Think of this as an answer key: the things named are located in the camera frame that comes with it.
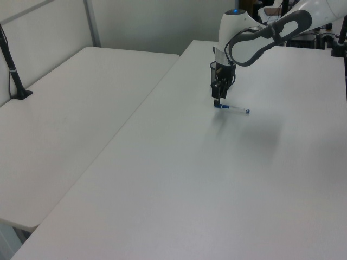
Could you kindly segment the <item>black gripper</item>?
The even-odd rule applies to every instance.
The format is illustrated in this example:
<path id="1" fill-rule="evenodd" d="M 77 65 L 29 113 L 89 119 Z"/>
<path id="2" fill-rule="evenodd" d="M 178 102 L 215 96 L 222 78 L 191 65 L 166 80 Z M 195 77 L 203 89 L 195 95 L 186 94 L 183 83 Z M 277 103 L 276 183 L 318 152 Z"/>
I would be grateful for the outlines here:
<path id="1" fill-rule="evenodd" d="M 210 70 L 211 96 L 214 99 L 214 107 L 220 107 L 220 98 L 226 98 L 228 89 L 236 80 L 236 64 L 232 62 L 232 64 L 222 65 L 212 62 Z"/>

